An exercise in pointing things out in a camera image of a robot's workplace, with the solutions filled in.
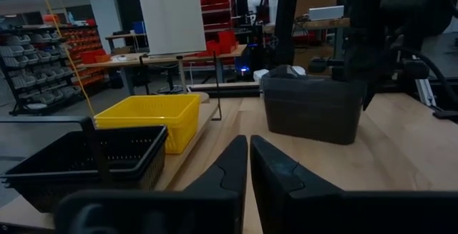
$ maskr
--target gray plastic bin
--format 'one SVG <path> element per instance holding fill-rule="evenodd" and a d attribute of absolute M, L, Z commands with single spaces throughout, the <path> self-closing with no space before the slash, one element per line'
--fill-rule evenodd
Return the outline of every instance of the gray plastic bin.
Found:
<path fill-rule="evenodd" d="M 328 77 L 262 78 L 271 132 L 340 145 L 354 142 L 365 85 Z"/>

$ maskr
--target black basket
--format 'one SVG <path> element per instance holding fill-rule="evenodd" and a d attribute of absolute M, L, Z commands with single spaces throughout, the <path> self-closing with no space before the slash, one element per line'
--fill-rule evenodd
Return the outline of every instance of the black basket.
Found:
<path fill-rule="evenodd" d="M 8 117 L 0 122 L 79 122 L 69 132 L 3 176 L 38 211 L 84 189 L 151 190 L 164 167 L 165 126 L 94 130 L 88 117 Z"/>

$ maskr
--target yellow plastic basket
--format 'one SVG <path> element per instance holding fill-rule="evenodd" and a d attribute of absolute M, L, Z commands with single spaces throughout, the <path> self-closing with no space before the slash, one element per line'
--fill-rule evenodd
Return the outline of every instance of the yellow plastic basket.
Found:
<path fill-rule="evenodd" d="M 98 128 L 167 125 L 167 154 L 180 154 L 198 129 L 198 94 L 136 95 L 97 114 Z"/>

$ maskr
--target white board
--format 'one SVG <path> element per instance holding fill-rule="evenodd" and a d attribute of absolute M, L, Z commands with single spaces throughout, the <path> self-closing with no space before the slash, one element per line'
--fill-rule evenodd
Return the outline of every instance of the white board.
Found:
<path fill-rule="evenodd" d="M 200 0 L 140 0 L 151 55 L 206 50 Z"/>

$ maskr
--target yellow cable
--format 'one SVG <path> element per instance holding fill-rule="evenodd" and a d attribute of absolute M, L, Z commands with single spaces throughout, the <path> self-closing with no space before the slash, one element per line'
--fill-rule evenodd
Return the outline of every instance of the yellow cable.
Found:
<path fill-rule="evenodd" d="M 52 21 L 54 22 L 54 25 L 56 25 L 56 29 L 57 29 L 58 35 L 60 36 L 60 38 L 63 38 L 62 33 L 60 32 L 59 25 L 58 25 L 56 19 L 54 18 L 54 13 L 52 13 L 52 9 L 51 9 L 51 5 L 49 5 L 49 1 L 48 1 L 48 0 L 44 0 L 44 1 L 46 2 L 46 5 L 47 5 L 48 10 L 49 10 L 49 13 L 53 16 L 53 17 L 52 17 Z M 64 50 L 65 50 L 65 54 L 67 55 L 67 58 L 68 58 L 69 61 L 70 61 L 70 64 L 71 64 L 72 67 L 73 67 L 74 73 L 75 73 L 76 76 L 77 76 L 78 83 L 79 83 L 79 86 L 81 87 L 81 90 L 82 90 L 82 92 L 83 92 L 83 95 L 84 95 L 84 97 L 86 97 L 87 106 L 89 107 L 89 110 L 91 111 L 92 116 L 95 116 L 94 109 L 92 109 L 92 104 L 91 104 L 91 101 L 89 100 L 89 96 L 87 95 L 86 90 L 84 89 L 84 86 L 83 86 L 83 84 L 82 84 L 82 82 L 81 82 L 81 78 L 79 77 L 79 73 L 78 73 L 77 67 L 76 67 L 75 64 L 73 63 L 73 59 L 72 59 L 72 57 L 70 56 L 69 50 L 67 49 L 67 46 L 66 46 L 66 45 L 64 45 Z"/>

